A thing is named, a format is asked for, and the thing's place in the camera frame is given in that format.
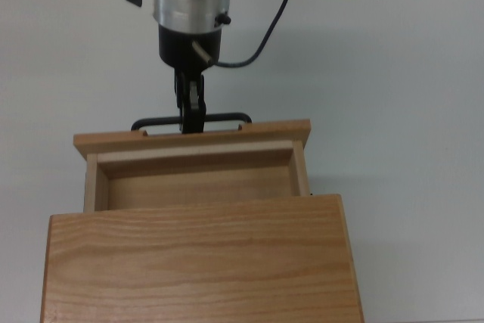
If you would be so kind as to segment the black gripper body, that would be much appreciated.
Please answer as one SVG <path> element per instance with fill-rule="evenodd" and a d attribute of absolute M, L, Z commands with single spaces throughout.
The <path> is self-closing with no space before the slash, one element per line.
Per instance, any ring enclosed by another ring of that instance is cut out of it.
<path fill-rule="evenodd" d="M 197 42 L 214 60 L 219 59 L 221 30 L 204 34 L 187 34 L 158 26 L 159 54 L 163 62 L 183 73 L 202 73 L 209 64 L 194 50 Z"/>

